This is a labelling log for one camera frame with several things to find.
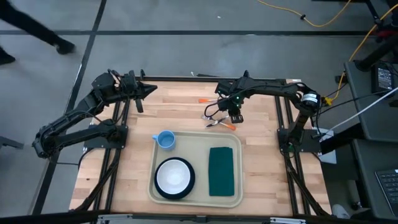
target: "green sponge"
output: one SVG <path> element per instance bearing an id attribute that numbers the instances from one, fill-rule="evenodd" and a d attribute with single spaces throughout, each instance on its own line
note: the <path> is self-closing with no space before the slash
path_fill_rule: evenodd
<path id="1" fill-rule="evenodd" d="M 234 161 L 230 147 L 214 147 L 209 155 L 210 196 L 234 195 Z"/>

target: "small blue mug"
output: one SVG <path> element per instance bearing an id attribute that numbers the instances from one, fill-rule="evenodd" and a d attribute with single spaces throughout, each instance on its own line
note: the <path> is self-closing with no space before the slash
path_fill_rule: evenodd
<path id="1" fill-rule="evenodd" d="M 169 130 L 152 135 L 152 139 L 156 140 L 159 146 L 166 151 L 175 149 L 175 135 Z"/>

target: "gray floor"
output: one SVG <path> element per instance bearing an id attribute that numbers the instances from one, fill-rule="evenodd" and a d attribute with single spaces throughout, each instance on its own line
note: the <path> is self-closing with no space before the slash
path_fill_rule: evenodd
<path id="1" fill-rule="evenodd" d="M 13 2 L 56 30 L 91 30 L 100 5 L 100 0 Z M 294 8 L 316 24 L 329 20 L 343 5 L 311 0 L 267 2 Z M 374 3 L 380 15 L 387 10 L 383 2 Z M 372 25 L 366 5 L 355 3 L 335 23 L 320 30 L 368 30 Z M 0 21 L 0 30 L 14 29 Z M 293 14 L 255 0 L 108 0 L 99 30 L 317 29 Z M 35 155 L 30 144 L 42 125 L 63 113 L 89 37 L 64 38 L 76 44 L 75 54 L 58 55 L 54 48 L 28 35 L 0 35 L 1 45 L 18 59 L 0 67 L 0 135 L 25 143 L 23 150 L 0 150 L 0 217 L 30 212 L 45 168 L 45 160 Z M 361 40 L 362 37 L 317 36 L 98 35 L 78 100 L 107 68 L 119 72 L 143 68 L 147 75 L 190 76 L 193 72 L 222 77 L 238 77 L 249 70 L 254 77 L 299 78 L 324 95 L 336 89 L 334 76 L 342 72 L 343 62 Z M 357 58 L 376 47 L 370 39 Z M 349 89 L 345 88 L 336 102 L 350 98 Z M 330 128 L 354 112 L 353 105 L 341 106 L 325 114 L 320 124 Z M 83 122 L 74 129 L 87 124 L 88 121 Z M 81 149 L 81 144 L 65 149 L 59 161 L 77 162 Z M 68 210 L 76 173 L 74 166 L 57 166 L 44 213 Z"/>

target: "beige tray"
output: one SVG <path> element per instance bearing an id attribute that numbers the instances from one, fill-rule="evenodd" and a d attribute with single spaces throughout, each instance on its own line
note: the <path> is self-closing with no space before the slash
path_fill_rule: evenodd
<path id="1" fill-rule="evenodd" d="M 150 165 L 148 185 L 149 197 L 157 203 L 172 205 L 196 205 L 207 207 L 232 208 L 237 206 L 243 197 L 242 144 L 233 134 L 178 132 L 174 131 L 176 147 L 173 151 L 165 151 L 154 141 L 154 151 Z M 233 149 L 234 189 L 230 197 L 215 197 L 209 195 L 208 161 L 212 147 L 230 147 Z M 191 163 L 195 171 L 195 185 L 192 191 L 181 200 L 168 200 L 160 196 L 154 185 L 156 168 L 170 157 L 181 157 Z"/>

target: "butcher block tabletop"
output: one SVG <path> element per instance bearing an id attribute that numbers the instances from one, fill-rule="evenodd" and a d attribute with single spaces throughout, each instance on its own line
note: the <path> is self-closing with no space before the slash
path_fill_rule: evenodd
<path id="1" fill-rule="evenodd" d="M 138 113 L 135 103 L 131 102 L 127 119 L 129 132 L 119 162 L 112 212 L 179 215 L 292 215 L 284 158 L 278 147 L 276 130 L 279 124 L 273 96 L 254 95 L 250 99 L 245 99 L 241 109 L 244 122 L 235 124 L 236 130 L 232 131 L 223 125 L 205 128 L 209 121 L 201 118 L 207 103 L 199 103 L 198 99 L 217 99 L 218 95 L 214 93 L 217 83 L 144 83 L 157 85 L 158 89 L 142 102 L 143 113 Z M 284 121 L 287 122 L 283 99 L 281 99 L 281 105 Z M 110 105 L 98 117 L 111 118 L 113 109 L 114 105 Z M 208 113 L 215 110 L 216 106 L 209 108 Z M 293 106 L 292 114 L 294 117 L 298 114 Z M 223 115 L 225 114 L 219 113 L 215 118 L 221 118 Z M 243 145 L 242 202 L 234 208 L 166 205 L 153 202 L 147 193 L 154 146 L 152 135 L 164 129 L 236 135 Z M 310 153 L 300 153 L 300 156 L 307 188 L 322 208 L 330 213 L 329 199 L 318 159 Z M 83 159 L 70 208 L 79 206 L 94 189 L 100 176 L 103 157 L 104 149 L 94 149 Z M 300 213 L 303 213 L 300 191 L 297 186 L 295 188 L 298 209 Z M 104 208 L 107 193 L 108 184 L 103 190 L 100 209 Z"/>

